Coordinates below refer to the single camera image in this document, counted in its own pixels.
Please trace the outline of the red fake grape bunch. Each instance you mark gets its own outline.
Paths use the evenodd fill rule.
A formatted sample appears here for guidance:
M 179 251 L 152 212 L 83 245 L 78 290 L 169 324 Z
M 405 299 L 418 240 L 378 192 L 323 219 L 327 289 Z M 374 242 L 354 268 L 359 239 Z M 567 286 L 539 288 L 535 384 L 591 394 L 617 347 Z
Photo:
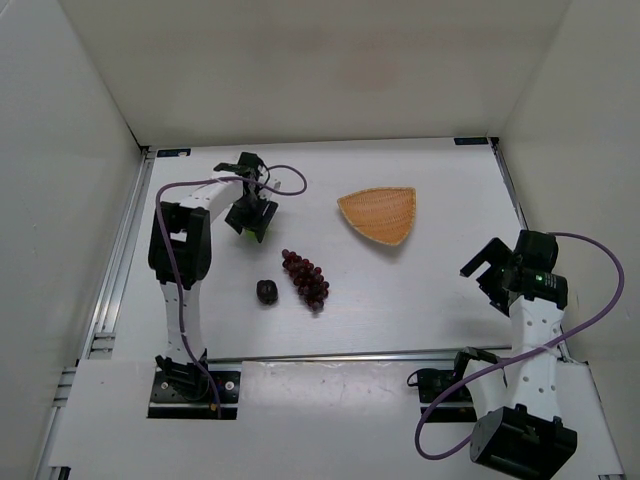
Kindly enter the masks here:
M 281 251 L 282 267 L 287 272 L 298 297 L 312 313 L 324 309 L 329 296 L 330 283 L 325 279 L 321 267 L 295 251 Z

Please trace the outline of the green fake apple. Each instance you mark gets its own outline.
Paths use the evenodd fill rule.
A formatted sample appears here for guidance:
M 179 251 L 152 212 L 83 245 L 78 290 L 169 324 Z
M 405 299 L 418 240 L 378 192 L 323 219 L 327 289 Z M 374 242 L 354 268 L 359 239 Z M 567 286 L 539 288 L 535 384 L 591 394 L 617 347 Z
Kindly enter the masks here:
M 244 232 L 247 235 L 253 236 L 259 243 L 264 239 L 266 230 L 263 228 L 246 228 Z

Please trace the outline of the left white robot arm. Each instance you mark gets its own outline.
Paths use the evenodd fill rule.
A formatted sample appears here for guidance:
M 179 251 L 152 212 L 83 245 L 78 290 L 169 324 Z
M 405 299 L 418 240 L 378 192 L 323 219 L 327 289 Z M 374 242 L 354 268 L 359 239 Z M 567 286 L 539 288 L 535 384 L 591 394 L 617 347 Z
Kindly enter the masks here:
M 155 199 L 148 263 L 164 297 L 167 325 L 165 353 L 156 361 L 166 381 L 190 401 L 220 408 L 219 387 L 207 366 L 202 338 L 200 290 L 212 264 L 212 228 L 231 214 L 239 233 L 262 240 L 278 204 L 270 199 L 281 182 L 266 175 L 257 180 L 223 175 L 210 180 L 170 183 Z

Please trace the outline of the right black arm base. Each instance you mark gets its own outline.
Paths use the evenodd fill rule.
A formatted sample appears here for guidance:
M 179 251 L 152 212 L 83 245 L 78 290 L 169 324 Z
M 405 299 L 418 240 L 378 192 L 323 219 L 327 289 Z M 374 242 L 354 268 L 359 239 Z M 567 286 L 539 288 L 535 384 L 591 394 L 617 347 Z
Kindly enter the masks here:
M 406 380 L 409 388 L 418 390 L 419 400 L 423 404 L 432 403 L 445 390 L 463 378 L 464 369 L 470 360 L 479 360 L 478 351 L 465 348 L 459 351 L 447 366 L 442 368 L 421 368 L 412 372 Z

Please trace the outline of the dark purple fake plum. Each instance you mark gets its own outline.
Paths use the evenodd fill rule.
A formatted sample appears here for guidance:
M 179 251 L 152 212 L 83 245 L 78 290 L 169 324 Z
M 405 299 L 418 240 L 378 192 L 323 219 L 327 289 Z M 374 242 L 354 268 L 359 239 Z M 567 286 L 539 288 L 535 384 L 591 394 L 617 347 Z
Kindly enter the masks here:
M 256 284 L 256 296 L 263 305 L 274 304 L 279 297 L 278 288 L 273 280 L 259 280 Z

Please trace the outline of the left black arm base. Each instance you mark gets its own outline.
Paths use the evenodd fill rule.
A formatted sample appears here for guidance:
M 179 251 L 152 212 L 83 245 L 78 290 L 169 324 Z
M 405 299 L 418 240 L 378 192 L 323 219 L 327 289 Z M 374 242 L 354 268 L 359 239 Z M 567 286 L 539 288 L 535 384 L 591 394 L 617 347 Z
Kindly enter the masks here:
M 239 370 L 209 370 L 157 356 L 150 403 L 157 405 L 231 405 L 239 400 Z

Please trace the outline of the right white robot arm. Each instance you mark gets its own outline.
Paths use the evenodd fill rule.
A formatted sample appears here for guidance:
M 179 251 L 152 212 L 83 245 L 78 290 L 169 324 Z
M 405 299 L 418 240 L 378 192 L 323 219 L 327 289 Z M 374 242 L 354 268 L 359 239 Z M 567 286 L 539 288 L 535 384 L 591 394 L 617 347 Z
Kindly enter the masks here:
M 514 248 L 494 238 L 461 270 L 468 277 L 489 265 L 478 285 L 513 334 L 507 359 L 472 347 L 456 356 L 455 380 L 492 370 L 466 386 L 477 417 L 470 459 L 516 479 L 550 479 L 577 449 L 576 432 L 562 422 L 549 345 L 561 333 L 568 297 L 567 280 L 553 272 L 558 252 L 554 236 L 523 230 Z

